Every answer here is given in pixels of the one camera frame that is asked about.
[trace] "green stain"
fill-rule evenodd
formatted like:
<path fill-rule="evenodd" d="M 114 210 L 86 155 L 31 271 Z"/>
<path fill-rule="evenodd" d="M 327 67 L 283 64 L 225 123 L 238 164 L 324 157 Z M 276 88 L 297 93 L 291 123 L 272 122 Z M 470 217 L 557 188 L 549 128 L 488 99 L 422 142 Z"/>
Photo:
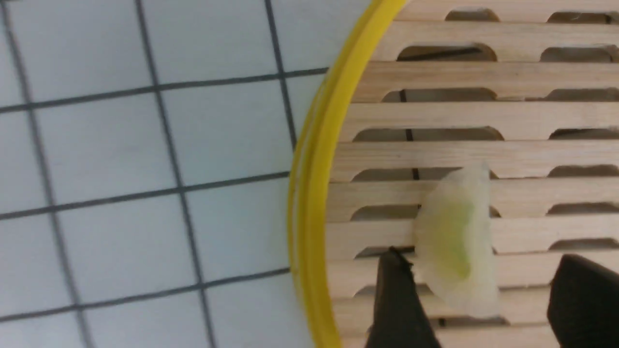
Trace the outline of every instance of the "green stain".
<path fill-rule="evenodd" d="M 470 276 L 464 234 L 475 207 L 470 202 L 448 201 L 440 204 L 438 210 L 428 229 L 430 252 L 436 258 L 436 269 L 442 276 L 463 281 Z"/>

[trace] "white tile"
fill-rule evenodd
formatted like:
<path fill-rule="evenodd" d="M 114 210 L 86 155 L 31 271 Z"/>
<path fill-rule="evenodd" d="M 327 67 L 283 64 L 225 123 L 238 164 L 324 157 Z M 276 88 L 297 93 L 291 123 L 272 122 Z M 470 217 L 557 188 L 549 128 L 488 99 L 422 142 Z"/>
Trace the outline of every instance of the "white tile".
<path fill-rule="evenodd" d="M 60 221 L 85 302 L 196 281 L 177 195 L 65 211 Z"/>
<path fill-rule="evenodd" d="M 288 179 L 188 194 L 205 280 L 288 266 Z"/>
<path fill-rule="evenodd" d="M 277 72 L 263 0 L 148 0 L 162 83 Z"/>
<path fill-rule="evenodd" d="M 0 18 L 0 28 L 4 28 L 2 18 Z M 14 68 L 14 62 L 4 30 L 0 32 L 0 81 L 2 81 L 0 84 L 0 107 L 24 102 L 19 92 L 17 71 Z"/>
<path fill-rule="evenodd" d="M 75 313 L 0 324 L 0 347 L 84 348 Z"/>
<path fill-rule="evenodd" d="M 9 3 L 33 99 L 150 85 L 133 1 Z"/>
<path fill-rule="evenodd" d="M 273 0 L 284 69 L 333 65 L 369 4 L 370 0 Z"/>
<path fill-rule="evenodd" d="M 301 136 L 311 102 L 323 80 L 324 75 L 293 77 L 286 80 L 297 137 Z"/>
<path fill-rule="evenodd" d="M 292 145 L 277 81 L 163 94 L 187 185 L 286 171 Z"/>
<path fill-rule="evenodd" d="M 0 115 L 0 213 L 45 205 L 25 112 Z"/>
<path fill-rule="evenodd" d="M 59 203 L 175 186 L 153 95 L 38 111 Z"/>
<path fill-rule="evenodd" d="M 221 347 L 314 347 L 289 274 L 207 290 Z"/>
<path fill-rule="evenodd" d="M 0 316 L 71 304 L 48 215 L 0 222 L 0 284 Z"/>
<path fill-rule="evenodd" d="M 209 348 L 198 294 L 86 311 L 99 348 Z"/>

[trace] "tiled floor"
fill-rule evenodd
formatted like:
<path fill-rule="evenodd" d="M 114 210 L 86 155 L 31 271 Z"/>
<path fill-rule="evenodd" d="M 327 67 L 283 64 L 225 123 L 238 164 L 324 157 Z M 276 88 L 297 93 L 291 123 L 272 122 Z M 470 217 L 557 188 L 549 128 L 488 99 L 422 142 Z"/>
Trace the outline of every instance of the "tiled floor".
<path fill-rule="evenodd" d="M 311 347 L 285 206 L 369 0 L 0 0 L 0 347 Z"/>

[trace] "wooden grid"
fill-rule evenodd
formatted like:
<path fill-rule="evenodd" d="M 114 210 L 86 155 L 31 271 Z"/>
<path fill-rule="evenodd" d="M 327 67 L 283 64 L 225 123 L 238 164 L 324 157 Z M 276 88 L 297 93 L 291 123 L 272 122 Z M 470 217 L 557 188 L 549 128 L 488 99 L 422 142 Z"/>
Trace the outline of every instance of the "wooden grid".
<path fill-rule="evenodd" d="M 488 9 L 500 22 L 444 21 L 451 10 L 463 7 Z M 502 303 L 502 321 L 467 321 L 422 289 L 431 322 L 441 319 L 436 334 L 444 348 L 558 347 L 546 310 L 561 256 L 581 254 L 619 271 L 619 250 L 584 241 L 618 238 L 619 214 L 601 207 L 619 202 L 619 171 L 613 169 L 619 166 L 619 137 L 612 136 L 619 126 L 619 103 L 544 100 L 555 90 L 619 87 L 614 63 L 619 26 L 546 23 L 556 12 L 614 15 L 616 7 L 608 0 L 419 0 L 402 10 L 358 85 L 332 166 L 327 276 L 344 347 L 363 347 L 372 321 L 378 259 L 357 256 L 412 246 L 414 218 L 389 215 L 389 207 L 416 210 L 436 184 L 437 168 L 485 160 L 496 176 L 491 233 Z M 493 61 L 397 61 L 411 46 L 431 55 L 433 46 L 479 47 L 493 54 Z M 549 48 L 566 47 L 601 49 L 610 62 L 540 62 Z M 396 101 L 405 102 L 416 90 L 440 89 L 487 89 L 494 100 L 393 103 L 393 92 L 402 97 Z M 361 136 L 385 129 L 392 135 L 407 130 L 407 136 L 383 141 Z M 476 131 L 489 132 L 491 140 L 475 139 Z M 558 167 L 567 169 L 568 177 L 554 175 Z M 420 181 L 413 180 L 412 168 L 422 174 Z M 410 173 L 409 180 L 385 175 L 398 170 L 405 177 Z M 584 203 L 591 205 L 571 206 Z M 561 205 L 571 214 L 549 214 Z M 364 219 L 359 213 L 367 207 L 387 208 L 380 218 Z M 561 241 L 578 243 L 569 244 L 570 250 L 555 248 Z M 409 259 L 414 262 L 414 254 Z M 420 276 L 416 280 L 423 284 Z"/>

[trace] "translucent object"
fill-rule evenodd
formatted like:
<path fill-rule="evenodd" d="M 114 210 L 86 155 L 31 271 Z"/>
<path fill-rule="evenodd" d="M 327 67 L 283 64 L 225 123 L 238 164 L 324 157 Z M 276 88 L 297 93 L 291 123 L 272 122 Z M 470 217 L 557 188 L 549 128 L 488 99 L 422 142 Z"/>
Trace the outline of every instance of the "translucent object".
<path fill-rule="evenodd" d="M 439 181 L 422 202 L 414 234 L 413 269 L 432 292 L 466 315 L 499 315 L 487 165 L 465 167 Z"/>

